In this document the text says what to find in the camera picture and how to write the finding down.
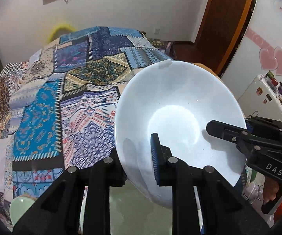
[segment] bed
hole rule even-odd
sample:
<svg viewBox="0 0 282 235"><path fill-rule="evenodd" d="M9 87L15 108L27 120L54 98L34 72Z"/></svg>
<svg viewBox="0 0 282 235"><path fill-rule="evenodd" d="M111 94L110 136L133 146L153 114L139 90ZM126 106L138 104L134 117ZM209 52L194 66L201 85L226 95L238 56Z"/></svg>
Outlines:
<svg viewBox="0 0 282 235"><path fill-rule="evenodd" d="M90 167L110 154L125 85L167 59L137 30L92 27L61 36L30 62L6 65L0 73L0 217L7 226L13 198L38 198L67 167Z"/></svg>

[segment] yellow object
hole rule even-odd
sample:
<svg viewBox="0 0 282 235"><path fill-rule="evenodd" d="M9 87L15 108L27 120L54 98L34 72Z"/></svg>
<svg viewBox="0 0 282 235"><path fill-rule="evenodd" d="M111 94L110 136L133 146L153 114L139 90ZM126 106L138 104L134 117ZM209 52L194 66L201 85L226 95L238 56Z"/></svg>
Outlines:
<svg viewBox="0 0 282 235"><path fill-rule="evenodd" d="M222 80L219 78L219 76L217 76L217 74L216 74L214 71L212 71L209 67L206 67L204 64L202 64L202 63L193 63L193 64L195 64L195 65L197 65L197 66L199 66L199 67L201 67L201 68L207 70L209 73L212 73L216 78L218 78L220 81L222 81Z"/></svg>
<svg viewBox="0 0 282 235"><path fill-rule="evenodd" d="M63 34L73 33L75 31L76 31L76 29L73 26L71 26L69 24L61 23L61 24L55 26L55 28L53 29L52 33L50 34L47 42L50 43L53 40L56 40L58 37L60 37Z"/></svg>

